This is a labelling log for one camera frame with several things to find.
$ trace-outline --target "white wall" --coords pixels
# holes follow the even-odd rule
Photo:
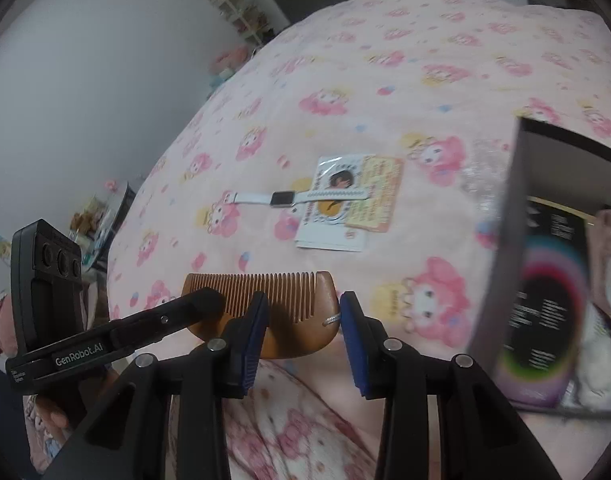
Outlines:
[[[240,43],[207,0],[34,0],[0,35],[0,234],[147,174]],[[0,289],[9,285],[0,262]]]

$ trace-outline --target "comb teeth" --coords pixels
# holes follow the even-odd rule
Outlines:
[[[225,311],[242,317],[252,294],[262,290],[268,296],[270,312],[287,313],[292,323],[314,315],[316,280],[313,272],[291,274],[191,274],[191,290],[208,286],[225,297]]]

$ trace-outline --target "wooden comb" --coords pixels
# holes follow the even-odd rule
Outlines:
[[[326,346],[339,330],[339,300],[329,272],[297,274],[188,274],[183,294],[208,286],[225,297],[223,316],[189,327],[207,341],[221,335],[227,322],[241,317],[259,290],[269,300],[269,327],[262,359],[292,359]]]

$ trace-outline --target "pink bedspread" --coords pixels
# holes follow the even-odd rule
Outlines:
[[[611,34],[599,16],[499,0],[320,10],[260,51],[161,156],[112,245],[112,316],[178,296],[188,272],[329,270],[391,335],[449,358],[477,322],[493,257],[469,167],[493,153],[503,176],[517,116],[611,146]],[[320,156],[348,153],[407,160],[390,230],[364,253],[296,248],[298,209],[223,203],[228,190],[308,189]],[[149,350],[197,342],[184,331]],[[354,388],[341,336],[284,365],[374,445],[380,406]],[[563,462],[558,420],[529,417],[565,477],[581,478],[611,422],[575,422],[588,437],[577,432]]]

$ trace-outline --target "blue gripper pad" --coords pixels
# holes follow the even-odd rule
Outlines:
[[[260,359],[261,348],[263,346],[263,339],[265,338],[266,328],[269,325],[269,304],[267,296],[265,294],[255,294],[252,301],[255,304],[250,306],[244,316],[244,318],[247,318],[245,322],[251,323],[251,326],[248,327],[249,337],[240,361],[242,366],[240,376],[242,377],[242,387],[245,395],[248,394],[248,390],[254,385],[258,360]]]
[[[341,296],[341,330],[343,331],[343,339],[345,340],[346,351],[348,352],[348,360],[352,369],[352,377],[354,385],[359,389],[361,395],[365,397],[368,391],[367,384],[367,352],[361,341],[359,327],[357,326],[356,316],[361,315],[361,308],[353,307],[348,293]]]

